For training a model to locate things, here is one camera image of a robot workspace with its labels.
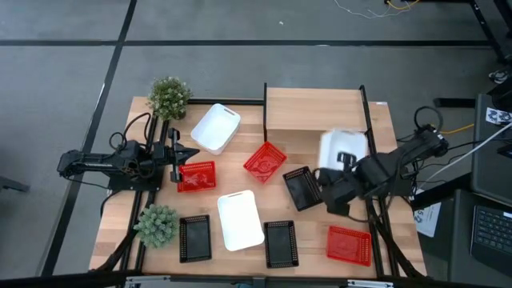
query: black mesh basket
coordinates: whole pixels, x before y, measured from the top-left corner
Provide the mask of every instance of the black mesh basket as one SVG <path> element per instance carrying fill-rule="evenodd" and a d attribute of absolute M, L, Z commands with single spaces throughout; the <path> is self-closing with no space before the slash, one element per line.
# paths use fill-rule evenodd
<path fill-rule="evenodd" d="M 196 262 L 211 259 L 210 216 L 179 219 L 179 261 Z"/>
<path fill-rule="evenodd" d="M 282 177 L 298 211 L 322 203 L 320 189 L 308 166 L 288 172 Z"/>
<path fill-rule="evenodd" d="M 267 268 L 298 266 L 297 240 L 293 221 L 265 222 Z"/>

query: white plastic basket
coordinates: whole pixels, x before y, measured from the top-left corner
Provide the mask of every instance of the white plastic basket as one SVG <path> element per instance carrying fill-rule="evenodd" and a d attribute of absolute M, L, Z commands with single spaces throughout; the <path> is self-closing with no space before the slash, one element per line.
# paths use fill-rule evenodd
<path fill-rule="evenodd" d="M 359 132 L 332 130 L 322 135 L 318 167 L 343 170 L 343 162 L 338 160 L 340 152 L 352 154 L 359 161 L 366 156 L 368 146 L 366 136 Z"/>
<path fill-rule="evenodd" d="M 236 251 L 265 241 L 253 191 L 221 196 L 217 206 L 226 249 Z"/>
<path fill-rule="evenodd" d="M 221 104 L 214 104 L 192 129 L 190 136 L 213 155 L 219 155 L 240 126 L 240 115 Z"/>

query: potted plant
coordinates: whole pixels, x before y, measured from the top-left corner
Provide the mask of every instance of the potted plant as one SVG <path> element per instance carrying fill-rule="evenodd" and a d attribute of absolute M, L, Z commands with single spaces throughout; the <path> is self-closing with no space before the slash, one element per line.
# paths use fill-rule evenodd
<path fill-rule="evenodd" d="M 178 235 L 178 215 L 168 206 L 151 204 L 144 208 L 134 226 L 146 247 L 161 248 Z"/>
<path fill-rule="evenodd" d="M 153 112 L 163 120 L 180 120 L 186 115 L 186 104 L 190 97 L 192 92 L 185 82 L 166 77 L 153 82 L 148 99 Z"/>

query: wooden shelf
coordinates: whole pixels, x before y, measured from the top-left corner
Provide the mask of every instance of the wooden shelf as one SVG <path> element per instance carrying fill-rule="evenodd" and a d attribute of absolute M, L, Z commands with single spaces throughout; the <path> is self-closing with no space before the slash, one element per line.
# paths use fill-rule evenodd
<path fill-rule="evenodd" d="M 267 88 L 266 128 L 366 131 L 361 91 Z"/>

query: red plastic basket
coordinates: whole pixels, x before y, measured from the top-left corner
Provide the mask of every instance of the red plastic basket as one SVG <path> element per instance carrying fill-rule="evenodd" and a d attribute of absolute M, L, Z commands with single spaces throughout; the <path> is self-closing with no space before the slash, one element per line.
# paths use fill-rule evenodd
<path fill-rule="evenodd" d="M 196 192 L 216 187 L 215 162 L 199 162 L 179 167 L 183 182 L 178 183 L 178 192 Z"/>
<path fill-rule="evenodd" d="M 353 264 L 370 266 L 370 233 L 329 226 L 327 257 Z"/>
<path fill-rule="evenodd" d="M 257 180 L 266 180 L 284 163 L 286 155 L 270 142 L 265 142 L 243 165 Z"/>

